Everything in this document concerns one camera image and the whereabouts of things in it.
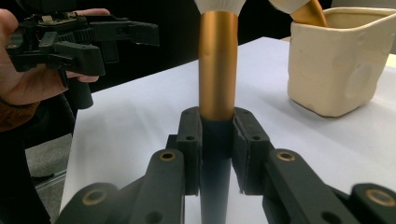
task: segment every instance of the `makeup brush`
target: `makeup brush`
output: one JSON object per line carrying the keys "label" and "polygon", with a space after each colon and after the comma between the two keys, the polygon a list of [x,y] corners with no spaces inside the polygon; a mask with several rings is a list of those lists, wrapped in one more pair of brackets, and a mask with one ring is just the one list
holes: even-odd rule
{"label": "makeup brush", "polygon": [[246,0],[195,0],[201,12],[199,111],[209,120],[233,118],[238,16]]}
{"label": "makeup brush", "polygon": [[323,9],[318,0],[269,0],[278,10],[290,14],[297,23],[327,27]]}

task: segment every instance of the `black plastic part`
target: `black plastic part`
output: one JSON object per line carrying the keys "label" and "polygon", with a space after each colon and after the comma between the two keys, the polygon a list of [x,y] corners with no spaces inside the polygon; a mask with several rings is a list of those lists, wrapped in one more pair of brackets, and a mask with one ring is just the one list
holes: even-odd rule
{"label": "black plastic part", "polygon": [[263,195],[262,169],[274,147],[250,111],[237,107],[233,125],[233,168],[239,188],[246,195]]}
{"label": "black plastic part", "polygon": [[117,49],[116,41],[103,41],[100,42],[100,50],[102,51],[104,63],[118,63],[119,51]]}
{"label": "black plastic part", "polygon": [[266,172],[291,223],[359,223],[297,153],[272,150]]}
{"label": "black plastic part", "polygon": [[75,194],[55,223],[107,224],[116,197],[117,188],[114,185],[91,184]]}
{"label": "black plastic part", "polygon": [[157,151],[144,176],[121,190],[106,183],[81,189],[55,223],[184,223],[184,176],[181,152]]}
{"label": "black plastic part", "polygon": [[93,41],[131,40],[131,42],[137,44],[160,45],[158,25],[128,21],[112,15],[105,17],[108,18],[108,21],[101,21],[101,18],[104,18],[104,16],[86,17],[94,33]]}
{"label": "black plastic part", "polygon": [[[54,49],[57,53],[54,55],[57,59],[55,63],[60,64],[67,71],[92,77],[104,76],[106,73],[102,53],[96,46],[62,41],[55,43]],[[72,62],[62,61],[63,56],[72,59]]]}
{"label": "black plastic part", "polygon": [[290,224],[290,216],[268,174],[263,177],[262,208],[269,224]]}
{"label": "black plastic part", "polygon": [[38,49],[40,52],[45,54],[53,53],[53,45],[59,41],[58,33],[56,32],[46,32],[38,44]]}
{"label": "black plastic part", "polygon": [[68,88],[73,104],[77,109],[87,109],[93,105],[90,85],[80,82],[76,77],[68,79]]}
{"label": "black plastic part", "polygon": [[396,193],[375,184],[355,185],[349,197],[349,209],[360,223],[395,224]]}
{"label": "black plastic part", "polygon": [[156,152],[128,223],[184,223],[184,176],[181,152],[175,149]]}
{"label": "black plastic part", "polygon": [[6,45],[8,55],[18,55],[23,53],[25,43],[23,40],[23,30],[18,29],[9,37],[9,44]]}
{"label": "black plastic part", "polygon": [[169,134],[165,148],[177,148],[177,134]]}
{"label": "black plastic part", "polygon": [[186,195],[198,195],[202,153],[202,125],[198,107],[181,113],[176,143],[176,148],[185,159]]}

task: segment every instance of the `black mechanical claw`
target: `black mechanical claw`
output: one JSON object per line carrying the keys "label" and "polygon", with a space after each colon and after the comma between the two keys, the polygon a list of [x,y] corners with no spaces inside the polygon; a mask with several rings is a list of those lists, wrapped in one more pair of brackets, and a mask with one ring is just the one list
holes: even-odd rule
{"label": "black mechanical claw", "polygon": [[[198,107],[183,111],[178,133],[154,153],[144,176],[120,190],[109,183],[81,189],[56,224],[184,223],[185,196],[202,194],[204,122]],[[396,192],[391,189],[362,183],[348,195],[326,185],[297,152],[274,148],[246,109],[235,109],[232,129],[229,149],[239,188],[246,195],[262,195],[268,223],[396,223]]]}
{"label": "black mechanical claw", "polygon": [[75,102],[83,103],[76,103],[79,109],[93,104],[91,91],[86,83],[67,82],[64,71],[85,76],[104,76],[104,63],[119,61],[119,40],[159,46],[156,24],[129,21],[113,15],[79,16],[71,12],[75,5],[73,0],[17,2],[23,9],[34,14],[19,24],[6,46],[15,69],[25,72],[44,63],[49,69],[58,70],[63,84],[70,91],[82,91],[71,92],[72,96],[80,98],[73,98]]}

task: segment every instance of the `brush bristles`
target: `brush bristles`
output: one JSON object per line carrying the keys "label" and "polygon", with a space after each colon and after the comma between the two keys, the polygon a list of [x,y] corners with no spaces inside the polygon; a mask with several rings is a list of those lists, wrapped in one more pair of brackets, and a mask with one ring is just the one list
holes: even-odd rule
{"label": "brush bristles", "polygon": [[310,0],[269,0],[270,3],[278,10],[291,14]]}
{"label": "brush bristles", "polygon": [[201,14],[207,11],[231,11],[239,16],[246,0],[194,0]]}

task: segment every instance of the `dark background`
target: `dark background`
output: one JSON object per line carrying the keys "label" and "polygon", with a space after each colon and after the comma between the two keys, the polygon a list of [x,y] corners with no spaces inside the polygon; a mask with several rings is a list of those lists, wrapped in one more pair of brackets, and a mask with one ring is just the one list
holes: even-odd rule
{"label": "dark background", "polygon": [[[319,2],[323,8],[328,8],[332,0]],[[12,11],[20,21],[29,15],[15,0],[3,0],[0,7]],[[106,75],[90,84],[92,92],[198,58],[200,13],[193,0],[77,0],[76,9],[92,7],[107,8],[116,17],[155,23],[160,31],[159,47],[118,42],[120,62],[106,64]],[[290,16],[274,9],[267,0],[247,0],[239,15],[239,44],[262,36],[289,36],[290,23]]]}

